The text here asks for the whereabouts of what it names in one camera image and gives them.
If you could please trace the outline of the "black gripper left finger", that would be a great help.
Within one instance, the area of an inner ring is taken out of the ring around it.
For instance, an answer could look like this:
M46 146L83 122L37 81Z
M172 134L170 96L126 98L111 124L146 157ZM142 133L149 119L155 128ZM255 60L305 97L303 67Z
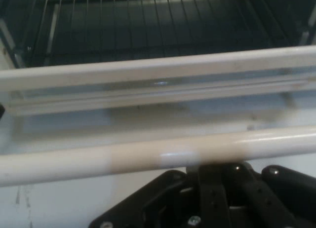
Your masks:
M91 228L230 228L218 166L168 170L94 219Z

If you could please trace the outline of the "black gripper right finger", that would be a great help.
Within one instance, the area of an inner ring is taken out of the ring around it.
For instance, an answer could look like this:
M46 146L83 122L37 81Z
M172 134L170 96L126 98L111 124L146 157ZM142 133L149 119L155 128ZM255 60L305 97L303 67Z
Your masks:
M270 165L255 172L249 164L228 170L235 228L314 228L316 179L298 171Z

